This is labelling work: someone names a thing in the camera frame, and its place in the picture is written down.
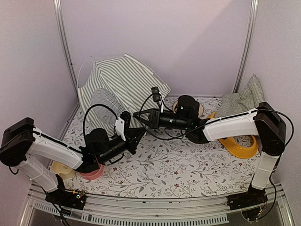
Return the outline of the green striped pet tent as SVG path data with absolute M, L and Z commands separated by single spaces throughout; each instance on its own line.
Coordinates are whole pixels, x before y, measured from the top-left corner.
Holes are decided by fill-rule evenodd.
M 142 106 L 157 107 L 153 101 L 146 100 L 153 87 L 158 87 L 163 97 L 171 91 L 145 63 L 124 54 L 112 59 L 93 59 L 86 83 L 78 87 L 78 98 L 90 125 L 105 129 L 112 136 L 116 117 L 123 111 L 133 114 Z

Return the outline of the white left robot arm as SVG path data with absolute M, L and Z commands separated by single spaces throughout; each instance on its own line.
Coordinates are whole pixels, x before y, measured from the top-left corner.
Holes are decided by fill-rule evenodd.
M 85 146 L 73 148 L 44 134 L 34 126 L 32 118 L 26 117 L 4 130 L 0 161 L 21 170 L 59 204 L 66 204 L 69 192 L 60 187 L 61 179 L 49 173 L 39 157 L 59 162 L 80 174 L 96 173 L 124 151 L 135 154 L 145 132 L 144 128 L 127 128 L 109 137 L 105 129 L 94 129 L 84 135 Z

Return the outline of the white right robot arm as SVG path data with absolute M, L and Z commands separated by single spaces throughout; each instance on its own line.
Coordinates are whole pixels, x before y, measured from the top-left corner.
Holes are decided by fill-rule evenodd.
M 281 113 L 266 102 L 246 112 L 216 118 L 201 119 L 200 103 L 191 96 L 180 96 L 172 109 L 143 109 L 134 117 L 150 129 L 178 129 L 192 143 L 206 144 L 218 140 L 234 156 L 249 159 L 258 151 L 257 142 L 262 145 L 259 165 L 250 183 L 250 190 L 243 195 L 247 205 L 254 205 L 261 198 L 269 178 L 280 156 L 285 150 L 286 124 Z

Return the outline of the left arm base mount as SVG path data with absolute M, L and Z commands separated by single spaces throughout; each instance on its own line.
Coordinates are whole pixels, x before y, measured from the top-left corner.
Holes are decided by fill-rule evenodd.
M 60 183 L 57 189 L 47 192 L 45 200 L 60 207 L 68 207 L 83 210 L 86 203 L 86 192 L 84 190 L 66 190 L 64 184 Z

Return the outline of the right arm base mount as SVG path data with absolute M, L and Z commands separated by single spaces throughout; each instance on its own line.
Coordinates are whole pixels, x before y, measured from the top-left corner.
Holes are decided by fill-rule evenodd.
M 264 190 L 247 191 L 232 194 L 227 197 L 227 205 L 230 210 L 243 209 L 267 202 L 268 198 Z

